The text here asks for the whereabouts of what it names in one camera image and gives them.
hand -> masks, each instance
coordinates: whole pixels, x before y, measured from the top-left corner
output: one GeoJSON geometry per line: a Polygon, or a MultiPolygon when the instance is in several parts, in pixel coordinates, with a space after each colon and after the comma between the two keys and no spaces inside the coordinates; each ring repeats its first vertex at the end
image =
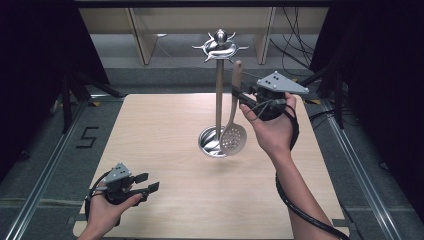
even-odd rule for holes
{"type": "MultiPolygon", "coordinates": [[[[104,186],[104,182],[100,182],[99,186],[104,186]]],[[[96,191],[96,195],[91,198],[87,227],[78,238],[80,240],[101,239],[112,230],[122,213],[142,198],[141,194],[136,194],[119,205],[113,205],[106,200],[104,194],[100,193],[102,191],[96,191]]]]}
{"type": "MultiPolygon", "coordinates": [[[[296,109],[295,96],[286,92],[285,97],[287,105],[296,109]]],[[[256,114],[250,111],[248,106],[241,104],[240,109],[246,119],[256,119],[256,114]]],[[[294,116],[293,111],[289,107],[286,107],[286,111],[294,116]]],[[[262,121],[257,118],[254,121],[250,121],[250,123],[255,130],[259,146],[271,159],[275,159],[281,154],[290,154],[290,141],[293,135],[293,127],[290,119],[286,115],[281,114],[278,118],[269,121],[262,121]]]]}

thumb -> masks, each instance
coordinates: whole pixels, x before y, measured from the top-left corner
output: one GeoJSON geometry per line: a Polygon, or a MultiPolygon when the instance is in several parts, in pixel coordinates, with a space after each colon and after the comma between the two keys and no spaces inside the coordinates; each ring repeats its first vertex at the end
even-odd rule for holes
{"type": "Polygon", "coordinates": [[[259,121],[252,121],[253,119],[256,119],[257,116],[255,112],[253,112],[247,105],[240,104],[240,110],[243,113],[244,117],[250,122],[250,124],[252,124],[253,127],[255,126],[257,122],[259,122],[259,121]]]}
{"type": "Polygon", "coordinates": [[[119,204],[119,210],[121,211],[121,214],[124,213],[128,208],[134,206],[136,203],[138,203],[138,201],[140,201],[140,199],[143,196],[141,195],[141,193],[136,194],[134,196],[131,196],[130,198],[128,198],[125,202],[119,204]]]}

stainless steel base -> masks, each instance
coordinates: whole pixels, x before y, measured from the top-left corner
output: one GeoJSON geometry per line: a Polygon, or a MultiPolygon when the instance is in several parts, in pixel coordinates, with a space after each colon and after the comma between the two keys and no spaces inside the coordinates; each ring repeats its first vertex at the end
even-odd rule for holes
{"type": "Polygon", "coordinates": [[[199,135],[199,148],[209,157],[226,157],[219,146],[219,136],[217,136],[216,126],[210,126],[203,130],[199,135]]]}

metal rod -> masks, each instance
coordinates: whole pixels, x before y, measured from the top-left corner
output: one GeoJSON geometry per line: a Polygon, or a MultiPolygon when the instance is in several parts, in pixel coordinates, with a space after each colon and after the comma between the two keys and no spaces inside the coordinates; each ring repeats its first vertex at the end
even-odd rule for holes
{"type": "Polygon", "coordinates": [[[216,139],[221,137],[222,93],[224,91],[224,60],[216,60],[216,139]]]}

skin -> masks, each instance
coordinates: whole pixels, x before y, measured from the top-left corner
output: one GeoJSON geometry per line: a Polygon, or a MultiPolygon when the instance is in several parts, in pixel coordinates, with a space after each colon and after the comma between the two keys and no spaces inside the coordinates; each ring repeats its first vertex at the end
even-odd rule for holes
{"type": "MultiPolygon", "coordinates": [[[[286,93],[285,96],[287,105],[296,109],[296,98],[289,93],[286,93]]],[[[248,106],[241,104],[240,109],[246,119],[256,118],[255,113],[250,111],[248,106]]],[[[287,107],[286,110],[294,116],[290,108],[287,107]]],[[[282,114],[280,117],[269,121],[256,119],[249,122],[255,131],[259,146],[271,159],[287,197],[308,215],[331,226],[328,217],[315,200],[293,162],[290,151],[293,128],[287,116],[282,114]]],[[[291,210],[289,210],[289,216],[295,239],[337,239],[337,237],[307,223],[291,210]]]]}
{"type": "Polygon", "coordinates": [[[137,194],[119,205],[113,205],[106,200],[103,194],[93,196],[91,198],[87,227],[78,239],[101,239],[106,233],[112,230],[122,213],[134,206],[141,198],[142,195],[137,194]]]}

